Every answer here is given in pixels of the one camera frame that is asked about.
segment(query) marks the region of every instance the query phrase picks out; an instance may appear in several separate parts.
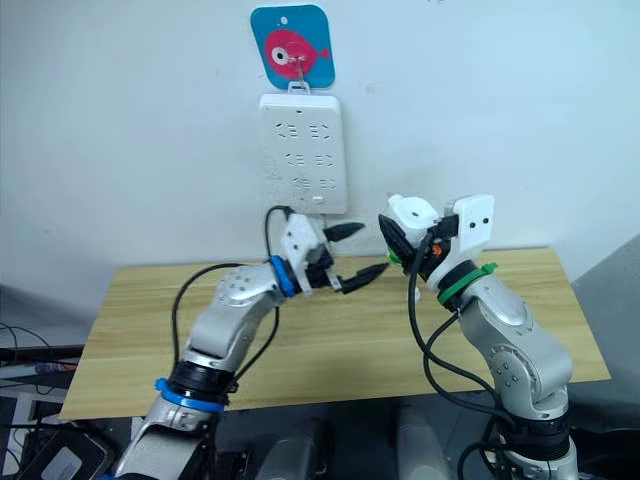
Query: white power strip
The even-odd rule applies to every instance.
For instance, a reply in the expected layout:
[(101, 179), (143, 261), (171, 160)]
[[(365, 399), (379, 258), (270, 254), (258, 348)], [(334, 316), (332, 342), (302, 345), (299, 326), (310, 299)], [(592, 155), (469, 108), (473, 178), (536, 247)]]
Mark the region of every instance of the white power strip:
[(347, 185), (340, 103), (329, 95), (265, 94), (262, 145), (272, 204), (300, 213), (345, 213)]

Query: blue ring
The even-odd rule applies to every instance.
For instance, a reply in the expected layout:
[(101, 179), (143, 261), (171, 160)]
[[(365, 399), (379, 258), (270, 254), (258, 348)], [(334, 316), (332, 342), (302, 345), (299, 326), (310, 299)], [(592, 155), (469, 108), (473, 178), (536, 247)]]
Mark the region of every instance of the blue ring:
[(222, 412), (224, 405), (222, 403), (205, 402), (203, 400), (195, 400), (193, 398), (183, 397), (169, 389), (169, 384), (166, 378), (159, 378), (156, 380), (156, 390), (162, 394), (162, 398), (166, 401), (181, 405), (183, 407), (193, 408), (194, 410), (200, 410), (201, 412)]
[(277, 255), (271, 255), (271, 265), (273, 265), (273, 269), (276, 271), (278, 283), (284, 295), (286, 297), (295, 297), (296, 289), (289, 279), (289, 275), (287, 275), (287, 269), (284, 267), (282, 259)]

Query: pink fish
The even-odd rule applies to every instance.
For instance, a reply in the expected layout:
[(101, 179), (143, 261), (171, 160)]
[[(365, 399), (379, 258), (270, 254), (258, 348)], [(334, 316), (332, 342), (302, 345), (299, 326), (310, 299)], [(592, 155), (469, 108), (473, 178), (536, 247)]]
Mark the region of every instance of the pink fish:
[(313, 68), (318, 57), (329, 58), (329, 49), (316, 52), (311, 44), (300, 34), (292, 30), (274, 30), (265, 42), (267, 60), (278, 75), (285, 78), (298, 78), (296, 59), (300, 69), (306, 75)]

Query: black cable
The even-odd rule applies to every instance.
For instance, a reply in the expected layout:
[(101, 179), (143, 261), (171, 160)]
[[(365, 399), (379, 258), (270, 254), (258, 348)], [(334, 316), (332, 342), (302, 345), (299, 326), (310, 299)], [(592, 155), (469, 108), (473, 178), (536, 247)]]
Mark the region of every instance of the black cable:
[(289, 215), (295, 213), (295, 211), (291, 207), (287, 207), (286, 205), (274, 205), (269, 210), (267, 210), (267, 213), (264, 216), (264, 245), (267, 250), (267, 259), (271, 258), (271, 243), (269, 241), (269, 217), (271, 216), (271, 213), (275, 212), (276, 210), (281, 210), (286, 218), (289, 218)]
[[(53, 353), (53, 347), (49, 344), (49, 342), (47, 342), (44, 338), (42, 338), (40, 335), (38, 335), (36, 332), (29, 330), (27, 328), (24, 327), (19, 327), (19, 326), (11, 326), (11, 325), (7, 325), (4, 322), (0, 322), (0, 329), (8, 329), (11, 334), (14, 337), (14, 340), (16, 341), (16, 346), (15, 346), (15, 356), (14, 356), (14, 362), (17, 361), (18, 359), (18, 345), (17, 345), (17, 337), (16, 334), (14, 332), (14, 330), (20, 330), (22, 332), (28, 333), (29, 335), (33, 335), (34, 337), (36, 337), (38, 340), (40, 340), (42, 343), (44, 343), (45, 347), (47, 347), (47, 352), (49, 353), (49, 357), (51, 357), (51, 361), (52, 362), (56, 362), (55, 359), (55, 355)], [(32, 383), (32, 385), (35, 387), (36, 392), (39, 395), (49, 395), (51, 392), (53, 392), (55, 390), (56, 387), (49, 387), (49, 390), (47, 390), (46, 392), (41, 392), (40, 391), (40, 385), (36, 384), (36, 383)]]
[(0, 330), (4, 330), (5, 328), (8, 329), (9, 333), (13, 337), (13, 363), (15, 363), (18, 361), (18, 336), (16, 335), (16, 332), (14, 332), (13, 329), (9, 327), (7, 324), (2, 323), (1, 325), (5, 325), (5, 326), (0, 328)]
[(173, 340), (173, 368), (176, 368), (178, 361), (180, 360), (180, 337), (178, 334), (178, 309), (180, 308), (180, 301), (184, 296), (189, 286), (195, 282), (198, 278), (206, 273), (218, 270), (220, 268), (235, 268), (241, 266), (241, 263), (219, 263), (217, 265), (211, 265), (210, 267), (203, 268), (202, 270), (194, 273), (191, 277), (182, 284), (175, 300), (173, 301), (173, 307), (171, 307), (171, 338)]
[[(440, 365), (442, 368), (445, 368), (453, 373), (456, 373), (458, 375), (461, 375), (465, 378), (468, 378), (476, 382), (482, 388), (487, 390), (487, 392), (489, 392), (489, 394), (493, 397), (493, 400), (496, 406), (499, 406), (501, 403), (500, 397), (498, 396), (498, 393), (495, 391), (495, 389), (491, 385), (489, 385), (487, 382), (485, 382), (482, 378), (478, 377), (477, 375), (474, 375), (473, 373), (468, 372), (467, 370), (464, 370), (460, 367), (457, 367), (456, 365), (453, 365), (449, 362), (442, 360), (431, 351), (431, 347), (425, 344), (424, 340), (422, 339), (422, 334), (420, 332), (420, 328), (418, 327), (418, 321), (416, 317), (415, 289), (416, 289), (416, 283), (417, 283), (418, 273), (420, 271), (422, 259), (425, 256), (425, 253), (431, 238), (432, 238), (431, 234), (428, 233), (422, 239), (422, 241), (420, 242), (420, 246), (418, 247), (418, 251), (416, 253), (416, 258), (414, 259), (413, 264), (411, 265), (411, 274), (409, 276), (409, 290), (408, 290), (408, 308), (409, 308), (409, 322), (411, 323), (411, 331), (413, 332), (413, 336), (416, 339), (416, 342), (418, 343), (418, 346), (420, 347), (420, 349), (429, 356), (430, 360), (432, 360), (437, 365)], [(444, 332), (446, 328), (452, 325), (456, 320), (457, 320), (457, 315), (454, 315), (449, 320), (447, 320), (447, 322), (445, 322), (446, 326), (444, 326), (444, 328), (436, 330), (436, 332), (429, 339), (431, 341), (431, 345), (433, 345), (433, 342), (435, 342), (435, 339), (438, 338), (438, 336), (442, 332)]]
[[(482, 433), (482, 442), (488, 442), (491, 439), (491, 432), (493, 431), (493, 427), (496, 424), (496, 417), (489, 418), (487, 425), (484, 427), (484, 432)], [(480, 449), (480, 457), (482, 457), (482, 462), (484, 463), (487, 470), (489, 470), (492, 474), (495, 474), (495, 467), (487, 458), (487, 454), (484, 450)]]
[[(420, 266), (422, 264), (422, 259), (425, 256), (427, 246), (431, 238), (432, 238), (431, 234), (427, 233), (427, 235), (425, 235), (425, 237), (420, 242), (420, 246), (418, 247), (416, 256), (411, 266), (411, 274), (409, 275), (409, 287), (408, 287), (409, 322), (411, 325), (411, 331), (413, 332), (413, 336), (416, 339), (418, 346), (424, 353), (423, 368), (424, 368), (424, 372), (427, 377), (427, 380), (440, 395), (445, 397), (450, 402), (455, 403), (456, 405), (459, 405), (461, 407), (468, 408), (470, 410), (486, 413), (488, 415), (495, 415), (497, 417), (502, 418), (503, 420), (508, 422), (510, 425), (513, 425), (514, 422), (511, 416), (503, 409), (498, 408), (498, 405), (500, 402), (499, 397), (495, 392), (495, 390), (487, 382), (482, 380), (477, 375), (472, 374), (471, 372), (467, 372), (466, 370), (463, 370), (459, 367), (456, 367), (455, 365), (452, 365), (448, 362), (441, 360), (440, 358), (435, 356), (433, 352), (431, 352), (431, 346), (433, 345), (433, 342), (435, 342), (438, 336), (442, 334), (442, 332), (444, 332), (449, 326), (451, 326), (458, 319), (457, 312), (434, 332), (434, 334), (429, 338), (429, 341), (427, 343), (425, 343), (424, 340), (422, 339), (422, 334), (420, 333), (420, 328), (418, 327), (418, 320), (416, 317), (415, 288), (416, 288), (418, 273), (420, 271)], [(480, 405), (477, 403), (468, 402), (466, 400), (459, 399), (454, 395), (452, 395), (451, 393), (447, 392), (444, 388), (440, 386), (440, 384), (438, 384), (436, 379), (433, 377), (433, 374), (431, 373), (431, 369), (429, 367), (429, 360), (432, 360), (434, 363), (437, 363), (438, 365), (446, 368), (447, 370), (457, 373), (458, 375), (468, 378), (478, 383), (479, 385), (481, 385), (494, 398), (494, 401), (496, 402), (496, 407), (488, 407), (486, 405)]]
[(471, 455), (474, 450), (511, 450), (509, 445), (503, 445), (500, 443), (488, 443), (488, 442), (475, 442), (465, 448), (460, 454), (460, 458), (458, 459), (458, 480), (464, 480), (464, 463), (467, 460), (467, 457)]
[(93, 428), (84, 428), (84, 427), (75, 427), (73, 425), (53, 425), (50, 423), (40, 423), (39, 425), (32, 425), (29, 423), (7, 423), (7, 424), (1, 424), (0, 428), (6, 428), (6, 429), (11, 429), (11, 428), (26, 428), (26, 429), (35, 429), (35, 428), (40, 428), (43, 430), (66, 430), (66, 431), (70, 431), (70, 432), (77, 432), (77, 433), (96, 433), (96, 429)]
[(223, 395), (229, 393), (229, 391), (233, 388), (234, 385), (238, 383), (238, 381), (242, 378), (242, 376), (247, 373), (247, 371), (253, 366), (254, 363), (258, 361), (258, 359), (262, 356), (262, 354), (269, 348), (271, 342), (278, 333), (278, 327), (280, 326), (280, 307), (275, 307), (275, 317), (273, 319), (273, 328), (271, 329), (271, 333), (267, 338), (267, 341), (264, 342), (264, 345), (260, 347), (260, 350), (256, 352), (256, 354), (251, 357), (251, 359), (238, 371), (238, 373), (233, 377), (233, 380), (229, 382), (229, 384), (223, 390)]

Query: white wall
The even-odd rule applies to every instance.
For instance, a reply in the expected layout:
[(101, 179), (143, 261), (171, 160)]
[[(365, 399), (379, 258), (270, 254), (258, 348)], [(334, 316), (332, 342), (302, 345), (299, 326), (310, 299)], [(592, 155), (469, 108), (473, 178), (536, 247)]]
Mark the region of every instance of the white wall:
[[(497, 197), (571, 279), (640, 232), (640, 2), (318, 2), (351, 208)], [(248, 0), (2, 0), (2, 283), (89, 325), (118, 265), (263, 255)]]

